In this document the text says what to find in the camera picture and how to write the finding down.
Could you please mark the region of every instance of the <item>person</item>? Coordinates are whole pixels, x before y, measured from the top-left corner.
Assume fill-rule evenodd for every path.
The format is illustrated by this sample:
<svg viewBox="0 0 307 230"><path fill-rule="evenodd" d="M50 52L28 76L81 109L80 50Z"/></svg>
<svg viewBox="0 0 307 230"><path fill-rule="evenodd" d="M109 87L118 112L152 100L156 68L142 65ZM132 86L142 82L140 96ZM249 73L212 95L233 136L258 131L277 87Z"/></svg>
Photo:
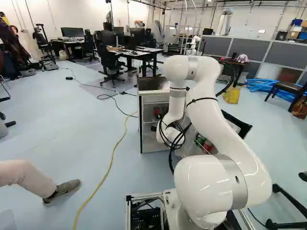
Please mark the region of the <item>person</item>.
<svg viewBox="0 0 307 230"><path fill-rule="evenodd" d="M9 51L16 66L27 65L31 57L25 48L20 44L18 38L8 26L3 17L0 16L0 38L4 43L6 51Z"/></svg>
<svg viewBox="0 0 307 230"><path fill-rule="evenodd" d="M56 185L26 160L0 161L0 187L18 184L43 199L47 207L63 195L69 195L81 187L78 179Z"/></svg>
<svg viewBox="0 0 307 230"><path fill-rule="evenodd" d="M16 27L15 25L10 25L10 28L13 30L13 33L14 33L17 37L19 37L17 27Z"/></svg>

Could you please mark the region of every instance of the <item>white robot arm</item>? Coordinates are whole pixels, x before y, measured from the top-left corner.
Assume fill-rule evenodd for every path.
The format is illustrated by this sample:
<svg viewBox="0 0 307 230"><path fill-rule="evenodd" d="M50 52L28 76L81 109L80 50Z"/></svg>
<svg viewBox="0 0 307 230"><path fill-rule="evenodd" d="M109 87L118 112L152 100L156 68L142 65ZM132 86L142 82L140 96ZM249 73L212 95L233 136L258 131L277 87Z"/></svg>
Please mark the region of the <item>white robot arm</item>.
<svg viewBox="0 0 307 230"><path fill-rule="evenodd" d="M190 46L190 48L187 50L187 55L196 55L196 49L195 49L196 43L199 42L200 40L201 38L195 35L192 38L191 43L187 43L188 46Z"/></svg>
<svg viewBox="0 0 307 230"><path fill-rule="evenodd" d="M265 202L272 193L271 178L260 159L222 115L214 93L220 64L211 57L171 56L164 62L164 68L166 78L172 83L169 112L157 127L165 137L156 132L158 142L163 143L165 138L173 142L180 133L168 125L183 116L186 103L187 115L196 130L219 152L186 157L174 172L183 208L199 227L213 229L223 222L228 210ZM185 80L197 84L186 92Z"/></svg>

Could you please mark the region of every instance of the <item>white wall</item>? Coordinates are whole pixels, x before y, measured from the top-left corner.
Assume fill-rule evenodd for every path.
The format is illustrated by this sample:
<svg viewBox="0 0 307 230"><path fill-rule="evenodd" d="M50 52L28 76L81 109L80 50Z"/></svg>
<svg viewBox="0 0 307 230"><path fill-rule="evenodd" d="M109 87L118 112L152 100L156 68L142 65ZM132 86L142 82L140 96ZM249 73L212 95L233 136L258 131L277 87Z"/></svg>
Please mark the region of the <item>white wall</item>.
<svg viewBox="0 0 307 230"><path fill-rule="evenodd" d="M196 0L197 6L202 5L201 0ZM236 2L236 3L229 3L229 4L246 4L246 2ZM230 35L233 36L240 36L240 37L257 37L258 30L264 29L266 32L261 37L264 39L271 39L272 35L275 31L275 27L278 24L280 15L282 13L282 7L259 7L259 2L255 2L255 5L250 14L250 7L218 7L216 8L212 29L217 29L219 19L223 10L231 9L234 13L231 18L231 33ZM283 5L284 2L262 2L262 4L271 4L271 5ZM298 1L298 2L290 2L289 5L291 6L299 6L305 5L305 3ZM177 2L176 4L168 4L170 7L181 8L181 3ZM197 24L200 23L200 15L201 9L189 9L187 12L185 10L182 16L182 24L185 24L185 20L187 17L187 24L194 25L196 15ZM286 30L292 19L295 17L300 17L303 8L286 8L282 20L280 22L280 26L278 30ZM171 14L171 24L179 23L180 22L180 15L181 10L172 10L167 11L167 18L169 18L169 14ZM211 21L213 16L213 8L207 8L203 11L202 21L201 21L201 30L204 27L210 28ZM307 20L307 11L304 12L302 19Z"/></svg>
<svg viewBox="0 0 307 230"><path fill-rule="evenodd" d="M195 0L197 6L202 5L203 0ZM11 0L0 0L0 11L5 12L11 24L16 25L19 29L23 27L26 32L19 33L20 41L24 47L35 58L41 55L36 46L35 40L32 39L33 27L24 0L13 0L20 18L21 25L17 20L16 13L12 6ZM34 23L43 23L49 39L61 36L61 27L82 27L83 29L102 30L103 22L106 21L106 14L110 10L110 4L105 0L49 0L50 8L53 14L54 22L51 18L50 9L47 0L27 0L31 16ZM181 8L183 2L169 3L168 6ZM265 4L283 4L284 2L265 2ZM255 37L259 29L266 30L262 38L270 39L280 18L282 7L264 8L255 6L250 14L250 7L232 7L234 11L231 21L231 35L240 37ZM303 2L293 2L292 5L304 5ZM128 8L126 0L112 0L113 18L115 26L126 26L128 24ZM219 18L224 9L219 7L215 11L212 28L216 29ZM300 17L302 8L286 8L281 20L280 29L287 29L290 21L295 17ZM165 12L165 25L180 23L181 10L171 10ZM197 16L197 26L201 22L200 33L204 27L209 28L213 8L207 9L189 9L183 11L181 24L194 25ZM129 3L130 26L134 26L135 20L143 20L149 28L153 27L153 20L159 20L163 25L164 15L162 10L147 5L130 1ZM302 19L307 20L307 10L304 12Z"/></svg>
<svg viewBox="0 0 307 230"><path fill-rule="evenodd" d="M35 40L32 39L33 27L24 0L13 0L17 14L24 19L19 24L11 0L0 0L0 11L3 11L11 24L26 29L25 33L19 33L20 41L30 54L37 58L41 56ZM103 30L103 22L106 21L106 14L110 11L110 4L105 0L49 0L51 11L47 0L27 0L28 7L35 23L45 25L48 39L61 36L61 27L82 27L91 31ZM128 24L128 9L126 0L112 1L114 26ZM130 26L134 26L135 20L147 21L149 7L131 1L129 3Z"/></svg>

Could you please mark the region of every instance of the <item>floor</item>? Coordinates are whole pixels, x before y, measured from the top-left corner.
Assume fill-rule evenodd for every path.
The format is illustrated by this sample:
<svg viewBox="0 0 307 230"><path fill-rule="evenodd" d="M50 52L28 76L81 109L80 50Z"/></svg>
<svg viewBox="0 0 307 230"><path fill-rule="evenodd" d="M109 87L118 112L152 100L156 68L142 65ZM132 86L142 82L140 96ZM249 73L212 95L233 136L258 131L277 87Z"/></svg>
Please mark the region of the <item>floor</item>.
<svg viewBox="0 0 307 230"><path fill-rule="evenodd" d="M95 69L100 65L58 64L73 70L81 83L99 86L103 79ZM77 209L105 174L113 146L124 132L125 115L116 109L114 101L96 99L99 94L115 92L65 80L71 75L70 70L59 69L12 81L12 99L0 103L8 121L17 122L9 135L0 139L0 160L27 159L57 183L74 178L83 182L77 193L49 208L18 186L1 188L0 213L11 210L19 230L72 229ZM123 77L127 83L119 83L115 90L137 94L133 88L135 75ZM222 87L217 84L216 91ZM227 104L221 97L219 103L228 113L253 125L245 141L263 160L272 181L307 206L307 184L297 176L307 170L307 122L287 112L288 102L278 98L264 102L265 95L241 89L239 104ZM116 100L126 113L138 109L134 96L118 95ZM141 155L138 119L130 118L111 173L81 213L78 229L123 229L126 194L173 187L167 153ZM268 202L251 209L262 222L267 218L275 222L304 220L281 195L272 195ZM264 229L251 220L257 229Z"/></svg>

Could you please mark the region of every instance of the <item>desk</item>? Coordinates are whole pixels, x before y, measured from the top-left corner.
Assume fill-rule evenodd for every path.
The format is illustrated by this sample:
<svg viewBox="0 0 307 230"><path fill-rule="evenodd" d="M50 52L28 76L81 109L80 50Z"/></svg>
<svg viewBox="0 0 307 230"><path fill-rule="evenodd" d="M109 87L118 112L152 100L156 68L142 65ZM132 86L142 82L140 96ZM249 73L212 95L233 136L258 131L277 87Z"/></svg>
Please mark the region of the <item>desk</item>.
<svg viewBox="0 0 307 230"><path fill-rule="evenodd" d="M153 76L156 76L156 72L157 72L157 55L159 53L162 53L164 50L163 49L157 49L157 48L150 48L150 47L144 47L144 46L137 46L135 48L138 51L143 51L143 52L148 52L151 53L153 56Z"/></svg>
<svg viewBox="0 0 307 230"><path fill-rule="evenodd" d="M50 42L51 42L51 45L52 45L54 52L58 56L59 56L59 49L55 49L54 44L52 44L52 43L62 44L64 46L64 49L65 49L67 55L68 55L69 61L72 61L72 62L74 62L74 61L72 60L72 57L71 57L71 54L70 54L68 48L69 47L75 48L76 46L82 46L84 44L84 40L81 40L81 41L78 41L78 40L77 41L64 41L64 40L52 39Z"/></svg>
<svg viewBox="0 0 307 230"><path fill-rule="evenodd" d="M235 69L236 69L236 67L238 68L237 74L235 75L234 84L233 84L233 87L236 87L238 80L240 78L240 75L241 75L243 68L245 66L245 63L236 62L236 61L231 60L231 59L221 59L220 62L228 63L228 64L234 66Z"/></svg>
<svg viewBox="0 0 307 230"><path fill-rule="evenodd" d="M120 57L127 58L127 68L128 71L132 70L132 59L135 60L141 60L142 63L142 76L146 77L146 62L150 61L151 59L155 60L155 67L153 68L153 76L156 76L156 60L157 60L157 53L150 53L150 52L144 52L144 51L136 51L138 54L133 54L133 50L128 49L122 49L121 50L110 50L109 52L115 53L116 55L119 55Z"/></svg>

